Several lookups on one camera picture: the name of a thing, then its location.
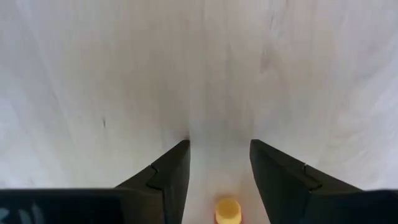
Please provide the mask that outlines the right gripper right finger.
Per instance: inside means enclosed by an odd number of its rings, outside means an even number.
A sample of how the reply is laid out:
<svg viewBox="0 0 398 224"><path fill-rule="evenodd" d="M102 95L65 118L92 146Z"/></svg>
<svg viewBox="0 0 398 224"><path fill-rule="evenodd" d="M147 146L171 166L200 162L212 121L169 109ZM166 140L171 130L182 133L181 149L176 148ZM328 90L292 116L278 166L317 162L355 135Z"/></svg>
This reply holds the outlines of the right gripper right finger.
<svg viewBox="0 0 398 224"><path fill-rule="evenodd" d="M251 140L249 157L271 224L304 224L307 203L317 192L360 191L258 139Z"/></svg>

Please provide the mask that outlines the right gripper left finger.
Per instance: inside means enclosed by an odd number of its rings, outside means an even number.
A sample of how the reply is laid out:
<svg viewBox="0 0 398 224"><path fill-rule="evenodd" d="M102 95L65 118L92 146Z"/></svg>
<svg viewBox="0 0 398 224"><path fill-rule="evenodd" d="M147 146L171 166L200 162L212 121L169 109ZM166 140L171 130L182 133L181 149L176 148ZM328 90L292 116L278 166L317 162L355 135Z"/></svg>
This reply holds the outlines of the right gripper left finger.
<svg viewBox="0 0 398 224"><path fill-rule="evenodd" d="M125 224L182 224L190 180L190 141L184 139L117 185L126 191Z"/></svg>

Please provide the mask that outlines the yellow capped small bottle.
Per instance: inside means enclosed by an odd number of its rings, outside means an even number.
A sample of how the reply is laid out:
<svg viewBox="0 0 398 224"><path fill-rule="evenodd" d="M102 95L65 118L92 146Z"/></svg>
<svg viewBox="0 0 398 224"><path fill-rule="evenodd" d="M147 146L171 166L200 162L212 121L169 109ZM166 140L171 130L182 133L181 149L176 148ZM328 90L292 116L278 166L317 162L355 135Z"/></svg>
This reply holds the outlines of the yellow capped small bottle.
<svg viewBox="0 0 398 224"><path fill-rule="evenodd" d="M242 211L235 198L221 198L215 207L216 224L241 224Z"/></svg>

